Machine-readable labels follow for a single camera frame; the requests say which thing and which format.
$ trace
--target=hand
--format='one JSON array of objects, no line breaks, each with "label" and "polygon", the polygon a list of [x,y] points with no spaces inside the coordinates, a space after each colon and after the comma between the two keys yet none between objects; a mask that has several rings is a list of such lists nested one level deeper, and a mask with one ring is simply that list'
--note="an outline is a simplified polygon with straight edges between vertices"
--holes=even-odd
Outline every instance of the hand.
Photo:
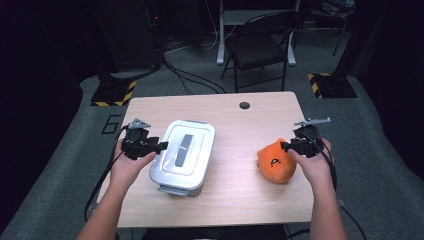
[{"label": "hand", "polygon": [[123,153],[121,154],[122,142],[123,140],[121,139],[116,144],[114,159],[116,159],[118,156],[119,157],[112,166],[110,173],[110,185],[117,185],[120,188],[128,190],[137,179],[141,169],[147,166],[147,164],[149,164],[156,157],[156,153],[151,152],[144,157],[138,158],[137,160],[131,160]]},{"label": "hand", "polygon": [[[331,143],[326,139],[322,139],[325,146],[324,153],[329,156],[331,151]],[[306,158],[299,155],[295,150],[289,149],[287,153],[293,158],[294,161],[299,163],[302,167],[303,173],[308,181],[311,183],[312,188],[333,187],[333,181],[330,175],[330,168],[324,156],[320,153],[314,157]]]}]

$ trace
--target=orange plush toy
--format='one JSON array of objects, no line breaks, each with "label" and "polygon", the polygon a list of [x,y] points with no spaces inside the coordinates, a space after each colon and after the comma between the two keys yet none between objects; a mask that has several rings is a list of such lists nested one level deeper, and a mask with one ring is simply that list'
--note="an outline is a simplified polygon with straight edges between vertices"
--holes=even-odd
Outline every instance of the orange plush toy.
[{"label": "orange plush toy", "polygon": [[286,183],[293,177],[297,164],[290,155],[281,149],[280,142],[285,142],[284,138],[279,138],[276,142],[258,151],[258,167],[269,180]]}]

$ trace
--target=wooden tabletop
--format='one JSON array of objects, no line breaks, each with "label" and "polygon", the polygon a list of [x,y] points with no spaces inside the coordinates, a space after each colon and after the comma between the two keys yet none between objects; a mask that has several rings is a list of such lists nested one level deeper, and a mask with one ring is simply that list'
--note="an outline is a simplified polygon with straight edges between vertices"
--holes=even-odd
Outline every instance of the wooden tabletop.
[{"label": "wooden tabletop", "polygon": [[[250,108],[239,104],[248,102]],[[287,184],[267,180],[257,151],[278,138],[294,137],[304,120],[292,92],[134,98],[123,124],[139,118],[152,125],[149,137],[165,134],[175,120],[211,124],[216,130],[201,194],[181,197],[157,191],[146,166],[129,189],[118,227],[188,227],[308,222],[313,196],[302,169]],[[109,184],[103,182],[99,199]]]}]

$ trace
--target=yellow and black hazard tape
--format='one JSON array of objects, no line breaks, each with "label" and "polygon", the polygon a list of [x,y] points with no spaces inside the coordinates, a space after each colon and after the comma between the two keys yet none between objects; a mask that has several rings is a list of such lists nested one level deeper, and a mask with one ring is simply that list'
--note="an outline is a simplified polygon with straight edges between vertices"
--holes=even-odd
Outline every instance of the yellow and black hazard tape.
[{"label": "yellow and black hazard tape", "polygon": [[315,97],[316,98],[323,98],[322,95],[321,95],[321,92],[319,90],[317,81],[315,80],[315,76],[317,76],[317,75],[319,75],[319,76],[331,76],[331,74],[329,74],[329,73],[321,73],[321,74],[311,74],[310,73],[310,74],[308,74],[308,79],[309,79],[309,82],[311,83],[312,91],[314,92]]},{"label": "yellow and black hazard tape", "polygon": [[135,85],[137,84],[136,81],[133,81],[129,87],[128,87],[128,91],[125,94],[124,98],[122,99],[122,101],[115,101],[115,102],[91,102],[91,106],[98,106],[98,107],[113,107],[113,106],[124,106],[126,105],[132,96],[132,93],[134,91]]}]

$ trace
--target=plastic container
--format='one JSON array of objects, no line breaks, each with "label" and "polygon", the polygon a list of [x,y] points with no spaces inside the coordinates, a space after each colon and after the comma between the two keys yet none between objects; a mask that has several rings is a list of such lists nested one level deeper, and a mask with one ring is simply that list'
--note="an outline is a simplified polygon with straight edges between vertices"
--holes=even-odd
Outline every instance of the plastic container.
[{"label": "plastic container", "polygon": [[150,178],[159,184],[159,191],[196,197],[203,188],[215,140],[210,124],[177,120],[165,132],[162,142],[167,150],[152,161]]}]

